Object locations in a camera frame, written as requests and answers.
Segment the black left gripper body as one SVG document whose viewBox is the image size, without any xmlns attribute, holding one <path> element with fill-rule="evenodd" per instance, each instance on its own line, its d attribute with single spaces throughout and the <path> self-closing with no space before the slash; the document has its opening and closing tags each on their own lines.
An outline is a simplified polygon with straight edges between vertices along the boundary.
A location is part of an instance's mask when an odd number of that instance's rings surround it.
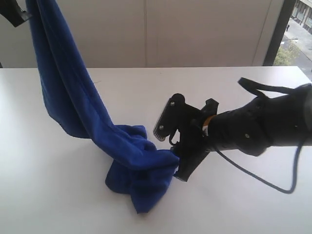
<svg viewBox="0 0 312 234">
<path fill-rule="evenodd" d="M 31 18 L 31 14 L 22 10 L 16 0 L 0 0 L 0 14 L 14 27 L 18 27 Z"/>
</svg>

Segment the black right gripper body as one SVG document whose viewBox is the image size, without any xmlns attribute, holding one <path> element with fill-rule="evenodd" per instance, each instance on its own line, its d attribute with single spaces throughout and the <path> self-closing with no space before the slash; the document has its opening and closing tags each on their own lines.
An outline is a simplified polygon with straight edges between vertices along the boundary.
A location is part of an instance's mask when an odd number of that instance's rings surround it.
<svg viewBox="0 0 312 234">
<path fill-rule="evenodd" d="M 210 98 L 202 109 L 184 103 L 179 116 L 177 130 L 179 141 L 174 145 L 173 152 L 179 158 L 195 158 L 210 152 L 206 146 L 206 135 L 203 133 L 204 122 L 217 114 L 219 103 Z"/>
</svg>

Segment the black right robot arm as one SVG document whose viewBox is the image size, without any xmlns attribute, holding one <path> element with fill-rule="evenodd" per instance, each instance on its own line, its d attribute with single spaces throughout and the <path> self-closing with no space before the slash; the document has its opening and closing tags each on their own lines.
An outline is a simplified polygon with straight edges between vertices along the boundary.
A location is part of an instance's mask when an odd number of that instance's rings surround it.
<svg viewBox="0 0 312 234">
<path fill-rule="evenodd" d="M 203 110 L 183 113 L 175 177 L 187 181 L 209 152 L 239 150 L 259 156 L 271 146 L 312 144 L 312 85 L 288 89 L 269 98 L 260 95 L 245 106 L 217 114 L 213 99 Z"/>
</svg>

